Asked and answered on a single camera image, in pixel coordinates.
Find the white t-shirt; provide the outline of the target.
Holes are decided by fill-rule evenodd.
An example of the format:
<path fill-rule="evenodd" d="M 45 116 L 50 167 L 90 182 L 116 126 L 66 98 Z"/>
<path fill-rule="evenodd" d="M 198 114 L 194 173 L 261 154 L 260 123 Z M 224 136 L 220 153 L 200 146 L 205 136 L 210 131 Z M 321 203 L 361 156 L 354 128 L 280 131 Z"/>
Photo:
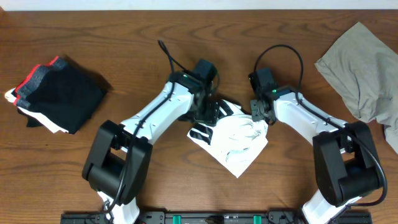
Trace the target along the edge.
<path fill-rule="evenodd" d="M 187 137 L 238 178 L 267 145 L 267 131 L 265 121 L 253 121 L 240 105 L 221 100 L 216 126 L 197 123 Z"/>

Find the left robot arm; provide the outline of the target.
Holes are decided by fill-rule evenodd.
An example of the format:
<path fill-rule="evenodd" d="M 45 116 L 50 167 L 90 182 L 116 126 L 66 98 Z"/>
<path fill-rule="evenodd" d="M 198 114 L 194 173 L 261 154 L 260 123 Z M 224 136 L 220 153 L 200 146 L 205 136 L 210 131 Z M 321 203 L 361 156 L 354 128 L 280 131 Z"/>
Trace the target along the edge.
<path fill-rule="evenodd" d="M 163 90 L 134 116 L 117 124 L 105 121 L 96 133 L 82 177 L 103 200 L 95 223 L 134 223 L 136 196 L 147 176 L 152 148 L 176 120 L 214 125 L 219 106 L 210 101 L 217 72 L 173 72 Z"/>

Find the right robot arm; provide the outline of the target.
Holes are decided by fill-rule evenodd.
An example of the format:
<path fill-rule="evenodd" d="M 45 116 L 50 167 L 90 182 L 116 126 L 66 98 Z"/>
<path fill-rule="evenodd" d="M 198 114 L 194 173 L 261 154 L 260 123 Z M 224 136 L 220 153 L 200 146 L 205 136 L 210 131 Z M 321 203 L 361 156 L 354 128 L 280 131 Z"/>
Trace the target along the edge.
<path fill-rule="evenodd" d="M 289 86 L 255 87 L 252 117 L 269 125 L 280 121 L 313 146 L 318 190 L 301 208 L 302 223 L 336 223 L 361 198 L 382 189 L 387 180 L 367 124 L 336 119 Z"/>

